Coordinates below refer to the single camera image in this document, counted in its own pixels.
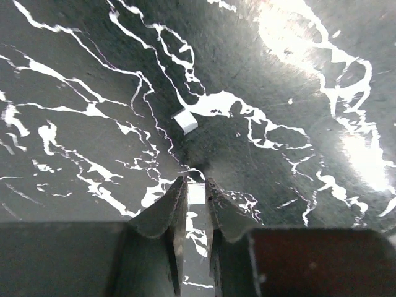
small white fragment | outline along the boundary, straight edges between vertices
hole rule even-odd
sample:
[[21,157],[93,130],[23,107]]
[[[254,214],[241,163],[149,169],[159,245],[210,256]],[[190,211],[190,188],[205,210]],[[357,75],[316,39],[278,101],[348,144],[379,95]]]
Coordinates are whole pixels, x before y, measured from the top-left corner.
[[338,30],[337,32],[335,32],[335,33],[332,35],[332,38],[336,38],[336,37],[340,36],[340,33],[341,33],[341,31]]
[[184,135],[190,133],[192,130],[198,127],[198,122],[195,117],[188,110],[183,108],[179,113],[172,117],[178,122],[180,127],[184,131]]
[[189,183],[188,184],[188,204],[205,205],[205,184]]

bright white light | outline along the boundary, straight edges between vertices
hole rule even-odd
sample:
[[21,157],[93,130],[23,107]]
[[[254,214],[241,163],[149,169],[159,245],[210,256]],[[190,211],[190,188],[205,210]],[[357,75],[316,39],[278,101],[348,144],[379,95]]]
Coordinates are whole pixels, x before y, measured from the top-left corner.
[[350,135],[342,137],[345,155],[353,169],[375,191],[384,191],[389,187],[382,159],[382,149],[376,145],[366,145],[364,137]]

white vein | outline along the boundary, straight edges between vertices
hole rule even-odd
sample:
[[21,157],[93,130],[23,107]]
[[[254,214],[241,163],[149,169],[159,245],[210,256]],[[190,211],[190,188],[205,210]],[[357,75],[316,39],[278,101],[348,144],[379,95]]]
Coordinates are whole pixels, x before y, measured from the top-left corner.
[[21,219],[15,212],[13,212],[13,211],[7,206],[7,204],[2,203],[1,205],[4,207],[5,210],[8,211],[8,213],[9,213],[10,215],[12,215],[12,216],[13,216],[14,218],[16,218],[18,221],[22,221],[22,219]]

white chip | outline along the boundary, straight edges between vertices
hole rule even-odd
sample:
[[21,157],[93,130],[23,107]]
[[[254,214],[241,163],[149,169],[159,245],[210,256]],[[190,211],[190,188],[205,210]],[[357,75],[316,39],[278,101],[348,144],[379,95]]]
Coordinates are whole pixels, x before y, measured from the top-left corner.
[[198,122],[195,117],[185,108],[176,113],[172,118],[182,127],[184,135],[198,127]]
[[205,204],[205,184],[188,183],[188,204]]

black marble surface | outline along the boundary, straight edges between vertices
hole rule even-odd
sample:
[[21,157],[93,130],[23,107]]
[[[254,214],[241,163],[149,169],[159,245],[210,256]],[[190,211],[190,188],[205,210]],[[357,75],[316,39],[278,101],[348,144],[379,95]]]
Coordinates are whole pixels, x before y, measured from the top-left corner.
[[[395,233],[393,1],[6,0],[0,14],[0,221],[128,220],[189,174],[268,226]],[[186,135],[182,108],[198,122]],[[184,292],[209,296],[202,206],[189,215]]]

